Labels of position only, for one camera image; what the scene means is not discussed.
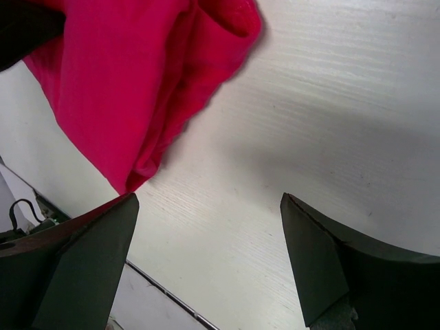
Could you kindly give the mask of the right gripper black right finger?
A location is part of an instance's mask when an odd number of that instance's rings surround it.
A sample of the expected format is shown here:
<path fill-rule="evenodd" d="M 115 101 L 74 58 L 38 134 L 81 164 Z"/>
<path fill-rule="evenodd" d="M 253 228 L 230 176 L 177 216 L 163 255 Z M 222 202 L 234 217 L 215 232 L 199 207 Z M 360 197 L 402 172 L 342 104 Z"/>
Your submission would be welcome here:
<path fill-rule="evenodd" d="M 439 258 L 343 225 L 291 194 L 280 202 L 308 329 L 438 329 Z"/>

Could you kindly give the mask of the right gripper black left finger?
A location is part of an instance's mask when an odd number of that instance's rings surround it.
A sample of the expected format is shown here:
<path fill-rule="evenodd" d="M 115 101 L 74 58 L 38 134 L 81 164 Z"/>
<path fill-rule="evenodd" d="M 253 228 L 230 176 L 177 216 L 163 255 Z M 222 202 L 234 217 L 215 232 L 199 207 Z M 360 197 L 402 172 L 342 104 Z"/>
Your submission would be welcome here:
<path fill-rule="evenodd" d="M 135 193 L 1 233 L 2 329 L 105 329 L 139 212 Z"/>

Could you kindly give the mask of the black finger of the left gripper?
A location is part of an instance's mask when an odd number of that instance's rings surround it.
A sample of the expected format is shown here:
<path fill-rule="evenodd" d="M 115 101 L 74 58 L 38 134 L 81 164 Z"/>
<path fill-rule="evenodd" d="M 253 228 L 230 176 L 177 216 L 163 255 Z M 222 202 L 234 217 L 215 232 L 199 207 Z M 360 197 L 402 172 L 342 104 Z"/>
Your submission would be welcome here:
<path fill-rule="evenodd" d="M 1 2 L 1 71 L 63 33 L 66 17 L 31 1 Z"/>

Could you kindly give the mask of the red t shirt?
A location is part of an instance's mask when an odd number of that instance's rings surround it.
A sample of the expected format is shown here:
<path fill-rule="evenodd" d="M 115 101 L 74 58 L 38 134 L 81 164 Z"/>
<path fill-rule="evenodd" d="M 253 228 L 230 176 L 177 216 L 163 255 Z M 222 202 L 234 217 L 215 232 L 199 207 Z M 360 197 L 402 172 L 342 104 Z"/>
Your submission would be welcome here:
<path fill-rule="evenodd" d="M 242 66 L 255 1 L 46 1 L 63 35 L 25 64 L 74 146 L 120 194 L 152 178 L 166 149 Z"/>

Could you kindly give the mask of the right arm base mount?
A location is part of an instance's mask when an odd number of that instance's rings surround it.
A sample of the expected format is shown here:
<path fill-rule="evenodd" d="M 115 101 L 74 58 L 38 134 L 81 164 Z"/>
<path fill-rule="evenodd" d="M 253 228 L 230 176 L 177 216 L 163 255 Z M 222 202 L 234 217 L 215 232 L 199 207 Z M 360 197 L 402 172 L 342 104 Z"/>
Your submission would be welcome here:
<path fill-rule="evenodd" d="M 18 210 L 21 204 L 28 207 L 30 215 L 30 219 L 26 219 L 27 222 L 24 224 L 19 223 Z M 10 206 L 8 215 L 12 228 L 1 233 L 1 244 L 42 232 L 71 219 L 65 212 L 40 195 L 36 196 L 35 202 L 29 199 L 18 199 Z"/>

